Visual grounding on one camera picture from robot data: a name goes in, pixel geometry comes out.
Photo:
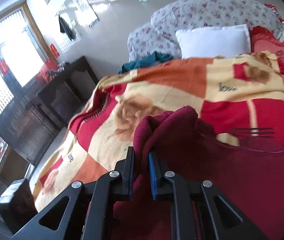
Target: floral headboard cover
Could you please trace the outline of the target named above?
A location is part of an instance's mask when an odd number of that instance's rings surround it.
[[[130,33],[130,61],[153,51],[181,58],[175,38],[179,29],[204,26],[232,26],[246,23],[250,29],[260,25],[284,41],[284,25],[272,10],[254,0],[178,0],[156,11],[151,21]]]

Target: maroon garment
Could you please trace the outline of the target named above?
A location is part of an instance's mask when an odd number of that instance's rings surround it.
[[[185,179],[211,180],[269,239],[282,239],[283,146],[269,138],[246,137],[240,141],[244,147],[232,147],[215,138],[212,127],[198,119],[189,106],[146,116],[134,135],[133,198],[115,204],[118,223],[112,239],[170,240],[170,204],[152,200],[148,173],[151,148]]]

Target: teal garment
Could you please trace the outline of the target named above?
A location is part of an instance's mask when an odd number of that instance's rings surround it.
[[[118,74],[126,73],[132,69],[151,67],[170,60],[173,60],[172,55],[155,51],[150,56],[143,57],[142,59],[130,63],[125,63],[122,66],[122,69],[118,71]]]

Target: white pillow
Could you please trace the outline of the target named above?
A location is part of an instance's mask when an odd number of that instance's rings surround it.
[[[250,34],[246,24],[178,30],[175,37],[180,45],[182,58],[232,58],[235,55],[251,53]]]

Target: metal screw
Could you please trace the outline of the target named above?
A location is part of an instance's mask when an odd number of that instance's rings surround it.
[[[168,178],[172,178],[172,177],[175,176],[175,173],[174,173],[173,171],[167,171],[167,172],[165,173],[165,176],[167,176]]]
[[[205,187],[212,187],[212,182],[210,180],[205,180],[202,182],[203,186]]]
[[[82,185],[82,182],[80,182],[78,180],[72,182],[72,188],[79,188],[79,187],[81,187],[81,185]]]
[[[110,177],[112,177],[112,178],[116,178],[117,176],[120,175],[120,173],[119,173],[118,171],[111,171],[111,172],[109,173],[109,175],[110,175]]]

